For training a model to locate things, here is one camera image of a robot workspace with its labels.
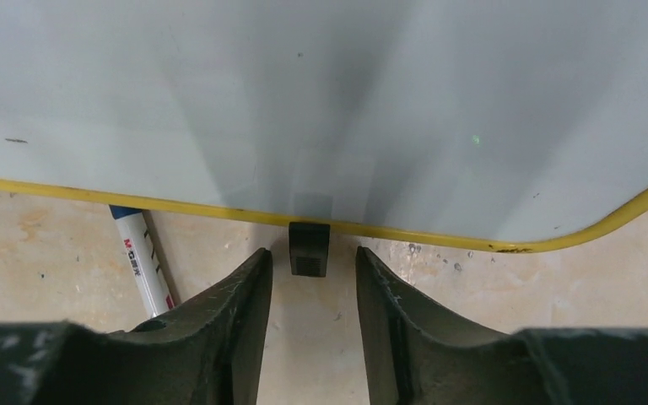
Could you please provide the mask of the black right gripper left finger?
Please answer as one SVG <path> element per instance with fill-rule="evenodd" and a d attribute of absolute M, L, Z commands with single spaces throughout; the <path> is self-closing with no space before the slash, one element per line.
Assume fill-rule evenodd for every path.
<path fill-rule="evenodd" d="M 129 332 L 0 323 L 0 404 L 253 404 L 272 286 L 261 248 Z"/>

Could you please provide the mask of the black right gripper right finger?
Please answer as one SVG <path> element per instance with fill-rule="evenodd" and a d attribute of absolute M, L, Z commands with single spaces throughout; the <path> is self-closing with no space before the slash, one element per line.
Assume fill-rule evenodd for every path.
<path fill-rule="evenodd" d="M 648 328 L 506 334 L 440 305 L 368 248 L 355 272 L 373 404 L 648 404 Z"/>

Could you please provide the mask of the white blue marker pen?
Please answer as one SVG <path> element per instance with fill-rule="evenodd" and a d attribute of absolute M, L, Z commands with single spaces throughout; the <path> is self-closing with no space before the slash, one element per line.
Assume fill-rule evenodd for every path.
<path fill-rule="evenodd" d="M 110 205 L 142 302 L 150 318 L 172 310 L 176 304 L 157 257 L 143 210 Z"/>

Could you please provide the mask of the yellow framed whiteboard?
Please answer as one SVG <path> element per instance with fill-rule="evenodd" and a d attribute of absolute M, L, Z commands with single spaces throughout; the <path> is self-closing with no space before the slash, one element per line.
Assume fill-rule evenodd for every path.
<path fill-rule="evenodd" d="M 0 190 L 583 244 L 648 210 L 648 1 L 0 1 Z"/>

